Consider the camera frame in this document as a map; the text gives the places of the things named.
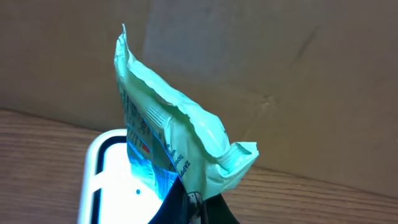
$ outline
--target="wooden table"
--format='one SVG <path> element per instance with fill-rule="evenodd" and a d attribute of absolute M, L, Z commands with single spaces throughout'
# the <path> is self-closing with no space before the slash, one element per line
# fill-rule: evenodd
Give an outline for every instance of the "wooden table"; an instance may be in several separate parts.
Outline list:
<path fill-rule="evenodd" d="M 0 223 L 76 223 L 100 133 L 0 110 Z M 224 194 L 241 223 L 398 223 L 398 199 L 253 167 Z"/>

